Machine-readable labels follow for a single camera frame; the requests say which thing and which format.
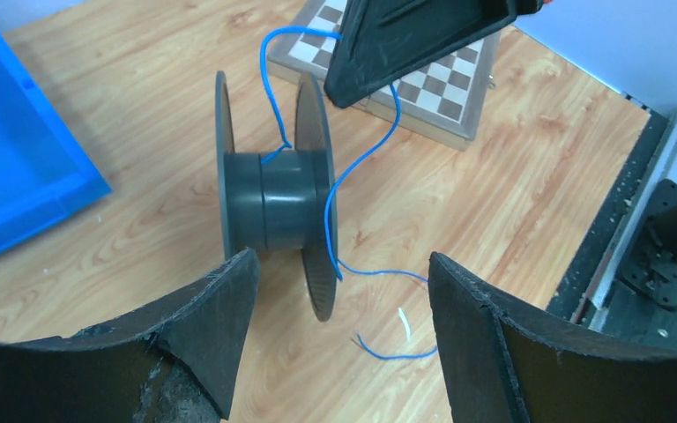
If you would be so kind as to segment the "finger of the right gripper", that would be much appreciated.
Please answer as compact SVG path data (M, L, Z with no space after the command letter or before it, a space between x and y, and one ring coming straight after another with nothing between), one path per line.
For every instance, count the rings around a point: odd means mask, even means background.
M541 10L542 0L354 0L346 4L324 91L354 103Z

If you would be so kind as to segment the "dark grey cable spool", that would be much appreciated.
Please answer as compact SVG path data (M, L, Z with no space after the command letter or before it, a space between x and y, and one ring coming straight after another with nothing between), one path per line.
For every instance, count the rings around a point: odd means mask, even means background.
M215 134L220 222L225 258L258 252L300 250L316 318L330 319L337 276L329 253L337 250L337 212L327 199L335 182L331 135L322 88L310 72L300 75L294 147L269 159L238 152L226 75L215 79Z

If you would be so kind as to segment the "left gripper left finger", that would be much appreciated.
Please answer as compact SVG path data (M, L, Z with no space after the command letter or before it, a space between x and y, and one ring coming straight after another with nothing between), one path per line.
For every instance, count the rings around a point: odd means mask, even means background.
M0 422L227 419L259 279L245 249L72 337L0 343Z

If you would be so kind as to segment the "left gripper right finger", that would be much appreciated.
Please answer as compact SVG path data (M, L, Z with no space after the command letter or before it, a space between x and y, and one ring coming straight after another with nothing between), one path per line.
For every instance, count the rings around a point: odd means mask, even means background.
M677 422L677 351L569 323L429 258L428 292L456 422Z

